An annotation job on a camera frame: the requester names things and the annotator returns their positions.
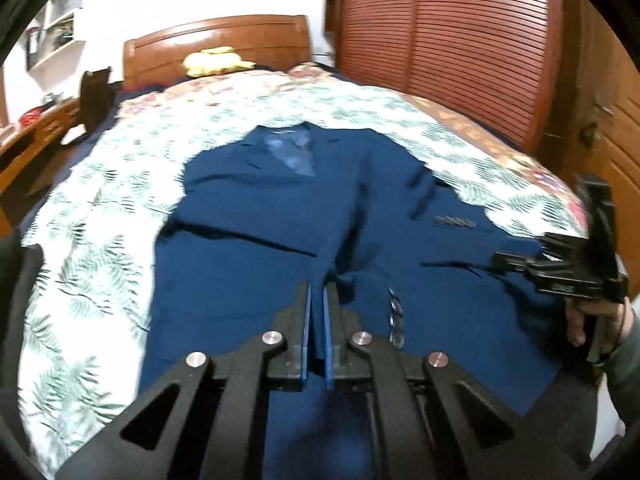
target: bedspread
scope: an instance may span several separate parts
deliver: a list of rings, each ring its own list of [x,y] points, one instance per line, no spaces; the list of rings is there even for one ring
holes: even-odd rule
[[[370,128],[423,161],[463,202],[483,206],[510,234],[584,233],[561,198],[396,92],[307,77],[247,97],[248,78],[259,75],[226,76],[230,85],[215,103],[186,92],[121,120],[52,192],[23,238],[24,245],[43,247],[45,263],[25,320],[20,408],[47,476],[136,397],[154,242],[184,195],[184,164],[257,125]]]

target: wooden desk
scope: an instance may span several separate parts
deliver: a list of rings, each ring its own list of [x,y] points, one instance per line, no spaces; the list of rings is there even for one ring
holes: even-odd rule
[[[69,128],[78,124],[79,111],[77,99],[66,99],[0,147],[0,198],[34,158],[48,146],[60,142]],[[11,230],[11,224],[0,207],[0,237],[10,234]]]

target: wooden door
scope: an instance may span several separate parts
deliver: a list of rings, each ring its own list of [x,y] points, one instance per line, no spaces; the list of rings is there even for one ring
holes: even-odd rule
[[[0,128],[7,126],[9,118],[6,113],[6,100],[4,98],[4,65],[0,65]]]
[[[640,293],[640,73],[587,0],[580,19],[577,120],[561,176],[572,182],[576,173],[592,171],[611,186],[618,253],[633,297]]]
[[[364,84],[406,89],[415,0],[341,0],[336,66]]]

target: door handle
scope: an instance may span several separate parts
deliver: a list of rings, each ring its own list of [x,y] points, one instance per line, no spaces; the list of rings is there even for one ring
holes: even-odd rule
[[[580,130],[580,140],[590,150],[593,149],[599,137],[598,124],[595,122],[587,124]]]

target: yellow stuffed toy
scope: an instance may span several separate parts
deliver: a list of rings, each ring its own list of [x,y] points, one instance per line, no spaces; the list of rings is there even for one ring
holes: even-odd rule
[[[255,63],[243,61],[230,46],[219,46],[189,54],[184,59],[183,66],[189,77],[202,77],[251,69]]]

